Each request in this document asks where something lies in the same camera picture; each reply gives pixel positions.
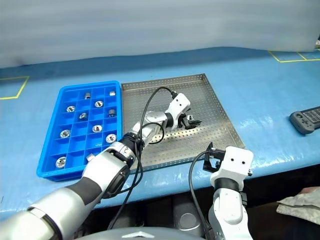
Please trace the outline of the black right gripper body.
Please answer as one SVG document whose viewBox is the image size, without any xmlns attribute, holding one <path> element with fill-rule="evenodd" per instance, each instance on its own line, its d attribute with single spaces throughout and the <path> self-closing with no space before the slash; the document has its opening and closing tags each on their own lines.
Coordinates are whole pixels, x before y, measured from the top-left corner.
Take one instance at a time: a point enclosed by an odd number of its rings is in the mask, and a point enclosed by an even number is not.
<svg viewBox="0 0 320 240">
<path fill-rule="evenodd" d="M 211 158 L 215 159 L 215 166 L 219 167 L 224 160 L 226 151 L 222 149 L 212 148 Z"/>
</svg>

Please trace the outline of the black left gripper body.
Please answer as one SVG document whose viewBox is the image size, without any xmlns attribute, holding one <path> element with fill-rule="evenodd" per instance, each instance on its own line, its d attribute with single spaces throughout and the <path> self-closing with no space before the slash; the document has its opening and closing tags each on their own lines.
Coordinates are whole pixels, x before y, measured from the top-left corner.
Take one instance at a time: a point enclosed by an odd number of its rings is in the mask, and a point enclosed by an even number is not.
<svg viewBox="0 0 320 240">
<path fill-rule="evenodd" d="M 176 128 L 177 128 L 177 129 L 181 129 L 181 128 L 191 129 L 191 128 L 186 128 L 187 122 L 188 122 L 188 120 L 187 120 L 187 115 L 186 115 L 185 113 L 182 113 L 182 114 L 178 117 Z"/>
</svg>

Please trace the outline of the perforated steel tray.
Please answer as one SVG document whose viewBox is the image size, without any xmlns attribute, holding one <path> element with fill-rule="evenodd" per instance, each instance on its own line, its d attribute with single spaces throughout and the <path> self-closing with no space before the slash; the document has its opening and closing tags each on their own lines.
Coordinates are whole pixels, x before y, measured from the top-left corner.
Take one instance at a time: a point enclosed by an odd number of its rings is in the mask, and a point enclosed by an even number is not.
<svg viewBox="0 0 320 240">
<path fill-rule="evenodd" d="M 202 123 L 194 129 L 176 128 L 157 134 L 142 152 L 144 171 L 170 167 L 192 161 L 210 142 L 214 148 L 244 148 L 207 76 L 202 74 L 121 84 L 122 131 L 127 133 L 141 120 L 145 105 L 158 87 L 183 93 L 190 101 L 194 118 Z"/>
</svg>

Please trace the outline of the blue plastic compartment tray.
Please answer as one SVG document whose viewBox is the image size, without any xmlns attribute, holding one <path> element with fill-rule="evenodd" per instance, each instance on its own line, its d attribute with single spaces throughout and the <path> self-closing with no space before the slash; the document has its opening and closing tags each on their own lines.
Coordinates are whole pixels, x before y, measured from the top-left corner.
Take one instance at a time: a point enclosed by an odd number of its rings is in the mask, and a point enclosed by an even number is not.
<svg viewBox="0 0 320 240">
<path fill-rule="evenodd" d="M 91 93 L 90 99 L 84 99 Z M 103 107 L 95 107 L 96 101 L 103 101 Z M 66 112 L 68 106 L 75 106 L 74 112 Z M 116 117 L 108 117 L 109 109 L 116 109 Z M 86 120 L 79 120 L 81 113 L 87 113 Z M 101 125 L 101 132 L 92 132 L 94 125 Z M 70 136 L 60 138 L 60 132 L 70 130 Z M 116 134 L 116 140 L 123 135 L 122 91 L 117 81 L 86 83 L 65 86 L 60 89 L 47 129 L 38 161 L 36 174 L 54 182 L 74 180 L 81 177 L 90 154 L 98 155 L 110 143 L 108 134 Z M 64 168 L 56 167 L 56 160 L 66 156 Z"/>
</svg>

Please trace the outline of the dark grey rounded shape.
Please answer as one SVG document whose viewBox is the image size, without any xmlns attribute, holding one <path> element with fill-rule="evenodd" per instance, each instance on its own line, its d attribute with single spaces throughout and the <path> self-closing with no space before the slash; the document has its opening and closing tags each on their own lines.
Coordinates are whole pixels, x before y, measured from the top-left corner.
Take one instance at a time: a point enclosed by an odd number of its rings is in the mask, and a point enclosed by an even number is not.
<svg viewBox="0 0 320 240">
<path fill-rule="evenodd" d="M 199 214 L 192 198 L 188 194 L 173 196 L 172 212 L 173 224 L 176 229 L 195 235 L 203 232 Z"/>
</svg>

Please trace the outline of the blue plastic table cover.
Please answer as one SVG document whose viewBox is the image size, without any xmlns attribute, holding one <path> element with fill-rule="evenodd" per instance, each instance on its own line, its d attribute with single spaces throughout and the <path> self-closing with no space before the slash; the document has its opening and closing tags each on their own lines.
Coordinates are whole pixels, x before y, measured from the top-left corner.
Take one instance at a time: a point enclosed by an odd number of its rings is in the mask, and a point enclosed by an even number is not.
<svg viewBox="0 0 320 240">
<path fill-rule="evenodd" d="M 0 221 L 63 187 L 36 169 L 59 90 L 205 74 L 247 149 L 253 176 L 320 163 L 320 129 L 303 136 L 289 121 L 320 106 L 320 53 L 208 48 L 98 57 L 0 69 Z"/>
</svg>

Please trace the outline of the person's beige grey garment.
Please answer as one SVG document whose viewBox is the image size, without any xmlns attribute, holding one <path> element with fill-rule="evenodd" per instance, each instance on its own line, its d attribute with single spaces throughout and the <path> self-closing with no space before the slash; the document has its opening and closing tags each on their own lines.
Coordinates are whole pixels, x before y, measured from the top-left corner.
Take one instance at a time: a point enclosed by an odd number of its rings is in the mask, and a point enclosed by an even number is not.
<svg viewBox="0 0 320 240">
<path fill-rule="evenodd" d="M 297 195 L 277 202 L 278 214 L 303 219 L 320 226 L 320 186 L 306 187 Z"/>
</svg>

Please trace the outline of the grey handheld remote controller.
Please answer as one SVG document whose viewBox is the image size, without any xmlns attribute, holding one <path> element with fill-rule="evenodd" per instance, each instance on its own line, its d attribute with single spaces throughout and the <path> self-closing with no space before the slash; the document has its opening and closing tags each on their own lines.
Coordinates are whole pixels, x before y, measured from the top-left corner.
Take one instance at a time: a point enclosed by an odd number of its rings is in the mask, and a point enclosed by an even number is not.
<svg viewBox="0 0 320 240">
<path fill-rule="evenodd" d="M 300 134 L 311 134 L 320 129 L 320 106 L 293 112 L 289 120 Z"/>
</svg>

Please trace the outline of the grey robot torso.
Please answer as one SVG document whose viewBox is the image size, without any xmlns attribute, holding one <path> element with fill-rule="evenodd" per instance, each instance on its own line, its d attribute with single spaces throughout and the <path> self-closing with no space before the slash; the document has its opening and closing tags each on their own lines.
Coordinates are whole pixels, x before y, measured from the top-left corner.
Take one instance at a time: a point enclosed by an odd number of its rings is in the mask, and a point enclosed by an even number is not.
<svg viewBox="0 0 320 240">
<path fill-rule="evenodd" d="M 167 227 L 126 227 L 89 234 L 76 240 L 205 240 Z"/>
</svg>

